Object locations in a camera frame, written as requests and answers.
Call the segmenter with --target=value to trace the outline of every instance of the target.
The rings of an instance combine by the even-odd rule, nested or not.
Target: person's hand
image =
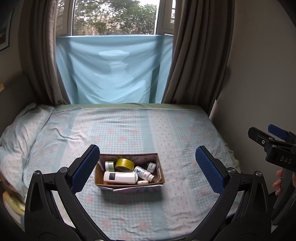
[[[277,188],[277,190],[275,192],[275,195],[277,196],[281,193],[281,178],[283,177],[283,169],[278,170],[276,172],[276,175],[279,177],[279,179],[274,184],[272,184],[272,186],[274,188]],[[292,182],[293,182],[294,187],[296,188],[296,172],[294,172],[292,175]]]

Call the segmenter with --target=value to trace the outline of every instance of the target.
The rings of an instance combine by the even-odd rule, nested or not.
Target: framed picture
[[[9,30],[11,23],[12,12],[9,14],[8,18],[2,26],[0,26],[0,51],[9,46]]]

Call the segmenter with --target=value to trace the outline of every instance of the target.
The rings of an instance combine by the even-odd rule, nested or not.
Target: screw
[[[260,171],[256,171],[255,173],[256,173],[256,176],[258,176],[258,177],[262,176],[262,173]]]
[[[64,173],[64,172],[66,172],[67,170],[68,170],[68,168],[66,168],[66,167],[61,167],[60,170],[59,170],[59,172]]]
[[[233,173],[235,173],[235,169],[234,169],[233,167],[230,167],[230,168],[228,169],[228,172],[231,173],[231,174],[233,174]]]
[[[39,174],[40,174],[40,171],[34,171],[34,172],[33,172],[33,175],[34,175],[34,176],[38,176]]]

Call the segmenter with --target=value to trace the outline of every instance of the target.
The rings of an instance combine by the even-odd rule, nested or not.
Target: bed
[[[69,166],[90,144],[99,146],[101,153],[158,153],[165,176],[161,191],[122,194],[100,190],[94,184],[94,172],[91,174],[83,191],[76,196],[113,240],[175,240],[198,226],[219,196],[195,161],[198,146],[206,146],[226,167],[239,170],[233,152],[197,106],[52,107],[31,103],[0,138],[0,177],[8,191],[5,207],[9,209],[10,199],[16,202],[16,196],[18,202],[25,202],[35,170],[50,173]],[[54,197],[64,221],[73,225],[56,192]],[[231,213],[239,200],[238,195]],[[15,207],[9,213],[24,228],[23,214]]]

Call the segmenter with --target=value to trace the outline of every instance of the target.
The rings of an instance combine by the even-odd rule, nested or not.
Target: cardboard box
[[[135,166],[137,166],[137,159],[139,159],[139,156],[150,156],[152,155],[152,159],[155,161],[156,168],[154,172],[152,173],[154,175],[153,183],[148,184],[142,184],[142,185],[109,185],[104,182],[104,167],[106,161],[114,161],[114,166],[116,163],[116,160],[119,158],[125,158],[129,159],[133,162],[135,162]],[[148,154],[130,154],[130,155],[116,155],[116,154],[100,154],[100,160],[97,163],[95,167],[95,178],[94,178],[95,184],[101,189],[105,191],[112,191],[112,192],[118,192],[118,193],[133,193],[133,192],[152,192],[152,191],[159,191],[161,190],[161,187],[163,186],[165,179],[163,176],[163,171],[161,168],[161,164],[159,161],[159,157],[157,153],[148,153]]]

